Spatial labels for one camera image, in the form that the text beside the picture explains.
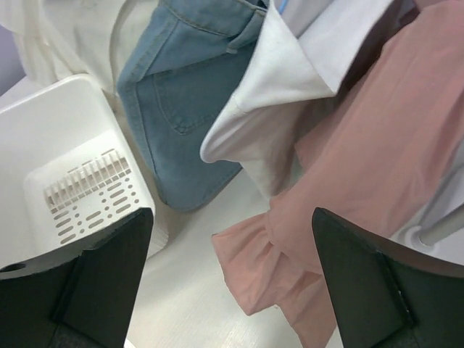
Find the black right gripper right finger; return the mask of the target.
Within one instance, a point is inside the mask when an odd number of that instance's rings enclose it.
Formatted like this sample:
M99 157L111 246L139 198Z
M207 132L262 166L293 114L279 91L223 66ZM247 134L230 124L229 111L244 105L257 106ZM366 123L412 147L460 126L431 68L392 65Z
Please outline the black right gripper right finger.
M317 208L315 244L344 347L462 347L463 266Z

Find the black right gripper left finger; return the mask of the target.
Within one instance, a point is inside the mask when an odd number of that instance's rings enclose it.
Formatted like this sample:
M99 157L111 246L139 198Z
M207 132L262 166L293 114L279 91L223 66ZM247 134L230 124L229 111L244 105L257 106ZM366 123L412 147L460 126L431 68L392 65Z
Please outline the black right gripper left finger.
M1 269L2 347L123 347L152 234L140 208Z

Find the blue denim skirt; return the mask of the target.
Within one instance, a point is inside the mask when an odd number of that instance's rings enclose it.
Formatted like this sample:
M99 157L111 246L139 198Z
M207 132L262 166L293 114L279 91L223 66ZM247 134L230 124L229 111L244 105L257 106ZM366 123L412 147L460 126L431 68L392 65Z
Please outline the blue denim skirt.
M267 1L161 1L120 73L117 92L160 199L208 203L240 171L199 155L253 55Z

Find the white pleated skirt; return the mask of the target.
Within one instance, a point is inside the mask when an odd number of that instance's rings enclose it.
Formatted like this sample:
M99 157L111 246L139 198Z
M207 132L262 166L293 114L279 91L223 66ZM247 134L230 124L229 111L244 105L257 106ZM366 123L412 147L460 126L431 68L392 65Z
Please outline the white pleated skirt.
M264 197L284 187L305 107L334 96L388 1L272 1L257 46L200 147L239 163Z

